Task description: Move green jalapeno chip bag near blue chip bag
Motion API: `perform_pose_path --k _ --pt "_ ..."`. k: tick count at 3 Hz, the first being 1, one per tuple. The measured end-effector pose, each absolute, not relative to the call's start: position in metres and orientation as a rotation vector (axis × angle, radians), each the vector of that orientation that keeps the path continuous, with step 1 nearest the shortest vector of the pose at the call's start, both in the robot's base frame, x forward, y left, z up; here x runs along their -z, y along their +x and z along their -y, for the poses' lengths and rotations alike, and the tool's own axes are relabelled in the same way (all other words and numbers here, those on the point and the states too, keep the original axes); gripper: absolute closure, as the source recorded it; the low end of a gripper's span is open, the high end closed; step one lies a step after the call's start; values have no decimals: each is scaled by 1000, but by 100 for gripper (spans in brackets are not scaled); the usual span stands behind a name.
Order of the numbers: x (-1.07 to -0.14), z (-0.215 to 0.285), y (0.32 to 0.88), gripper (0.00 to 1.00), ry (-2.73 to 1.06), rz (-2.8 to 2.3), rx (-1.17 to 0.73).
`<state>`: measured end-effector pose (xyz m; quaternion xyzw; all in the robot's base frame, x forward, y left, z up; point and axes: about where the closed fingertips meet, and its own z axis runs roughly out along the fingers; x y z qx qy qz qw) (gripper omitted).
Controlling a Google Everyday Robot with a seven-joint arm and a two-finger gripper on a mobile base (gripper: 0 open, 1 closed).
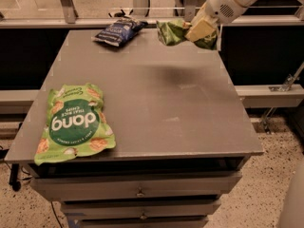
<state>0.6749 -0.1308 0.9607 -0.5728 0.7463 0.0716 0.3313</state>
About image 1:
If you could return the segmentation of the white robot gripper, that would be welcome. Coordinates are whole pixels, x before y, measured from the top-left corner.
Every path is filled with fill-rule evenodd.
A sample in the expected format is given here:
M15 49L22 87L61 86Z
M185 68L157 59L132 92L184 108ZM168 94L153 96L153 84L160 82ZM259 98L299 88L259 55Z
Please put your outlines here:
M229 24L245 11L246 8L240 3L240 0L206 0L192 19L192 26L187 31L185 38L196 42L216 30L217 21L207 18L206 13L217 18L221 24Z

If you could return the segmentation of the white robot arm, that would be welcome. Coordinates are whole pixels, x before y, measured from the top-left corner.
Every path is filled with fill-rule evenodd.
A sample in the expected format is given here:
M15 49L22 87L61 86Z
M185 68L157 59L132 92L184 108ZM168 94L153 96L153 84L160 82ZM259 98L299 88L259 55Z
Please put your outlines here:
M239 18L257 0L206 0L191 21L185 38L196 42Z

